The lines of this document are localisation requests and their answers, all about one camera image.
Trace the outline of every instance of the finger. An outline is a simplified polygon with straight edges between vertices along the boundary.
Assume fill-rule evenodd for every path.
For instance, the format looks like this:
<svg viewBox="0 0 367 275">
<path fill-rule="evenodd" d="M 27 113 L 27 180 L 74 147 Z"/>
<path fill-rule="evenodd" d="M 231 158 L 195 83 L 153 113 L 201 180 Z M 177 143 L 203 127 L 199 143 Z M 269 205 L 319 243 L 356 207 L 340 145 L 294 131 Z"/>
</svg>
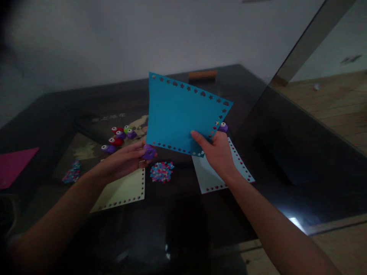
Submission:
<svg viewBox="0 0 367 275">
<path fill-rule="evenodd" d="M 138 163 L 138 166 L 139 166 L 140 169 L 143 169 L 143 168 L 147 167 L 148 164 L 146 163 L 146 161 L 141 161 L 141 162 Z"/>
<path fill-rule="evenodd" d="M 213 137 L 213 142 L 216 142 L 217 140 L 228 140 L 228 136 L 225 132 L 217 131 Z"/>
<path fill-rule="evenodd" d="M 145 145 L 144 141 L 139 141 L 137 143 L 131 144 L 119 150 L 120 153 L 129 153 L 131 151 L 135 151 L 139 148 L 142 148 Z"/>
<path fill-rule="evenodd" d="M 191 131 L 191 136 L 202 147 L 204 151 L 211 146 L 210 143 L 198 132 Z"/>
<path fill-rule="evenodd" d="M 124 160 L 130 160 L 130 159 L 138 159 L 141 158 L 146 152 L 146 149 L 141 149 L 141 150 L 135 150 L 135 151 L 131 151 L 128 153 L 125 153 L 124 156 Z"/>
</svg>

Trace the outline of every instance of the orange object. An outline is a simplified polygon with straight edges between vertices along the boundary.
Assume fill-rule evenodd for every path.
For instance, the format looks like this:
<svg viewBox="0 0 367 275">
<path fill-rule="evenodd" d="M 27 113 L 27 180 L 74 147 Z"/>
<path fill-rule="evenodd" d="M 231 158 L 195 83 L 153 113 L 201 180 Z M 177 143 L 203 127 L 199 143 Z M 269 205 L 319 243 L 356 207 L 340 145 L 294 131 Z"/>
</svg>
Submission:
<svg viewBox="0 0 367 275">
<path fill-rule="evenodd" d="M 195 73 L 189 73 L 189 80 L 200 80 L 200 79 L 215 79 L 218 71 L 201 71 Z"/>
</svg>

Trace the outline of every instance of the paper confetti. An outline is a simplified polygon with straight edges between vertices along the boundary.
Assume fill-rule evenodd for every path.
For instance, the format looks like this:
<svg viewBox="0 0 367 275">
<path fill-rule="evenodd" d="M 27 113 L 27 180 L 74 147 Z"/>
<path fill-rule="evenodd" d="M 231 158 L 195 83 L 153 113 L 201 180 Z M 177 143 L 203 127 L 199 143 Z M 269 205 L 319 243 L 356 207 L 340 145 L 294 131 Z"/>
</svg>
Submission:
<svg viewBox="0 0 367 275">
<path fill-rule="evenodd" d="M 166 181 L 171 180 L 172 169 L 174 168 L 173 163 L 167 162 L 157 162 L 150 169 L 150 177 L 153 181 L 161 181 L 166 183 Z"/>
<path fill-rule="evenodd" d="M 65 173 L 65 176 L 62 178 L 63 183 L 75 183 L 80 178 L 80 161 L 76 159 L 73 162 L 72 168 Z"/>
</svg>

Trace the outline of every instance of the blue paper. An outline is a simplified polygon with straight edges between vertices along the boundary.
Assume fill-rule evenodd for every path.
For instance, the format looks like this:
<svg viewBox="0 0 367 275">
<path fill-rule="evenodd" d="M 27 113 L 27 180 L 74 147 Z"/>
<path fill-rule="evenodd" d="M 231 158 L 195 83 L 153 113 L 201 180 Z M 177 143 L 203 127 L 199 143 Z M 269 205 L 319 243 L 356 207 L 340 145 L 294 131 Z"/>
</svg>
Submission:
<svg viewBox="0 0 367 275">
<path fill-rule="evenodd" d="M 198 131 L 211 140 L 233 102 L 189 84 L 149 73 L 149 120 L 146 143 L 204 157 L 191 137 Z"/>
</svg>

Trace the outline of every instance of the right hand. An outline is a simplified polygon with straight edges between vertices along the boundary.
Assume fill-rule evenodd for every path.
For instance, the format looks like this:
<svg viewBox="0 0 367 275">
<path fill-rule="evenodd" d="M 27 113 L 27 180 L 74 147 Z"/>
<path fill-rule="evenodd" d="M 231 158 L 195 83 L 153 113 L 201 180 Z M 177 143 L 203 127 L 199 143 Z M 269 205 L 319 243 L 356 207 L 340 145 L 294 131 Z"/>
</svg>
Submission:
<svg viewBox="0 0 367 275">
<path fill-rule="evenodd" d="M 191 131 L 191 136 L 202 147 L 209 164 L 222 180 L 229 180 L 239 174 L 233 162 L 226 133 L 217 131 L 213 137 L 213 144 L 196 131 Z"/>
</svg>

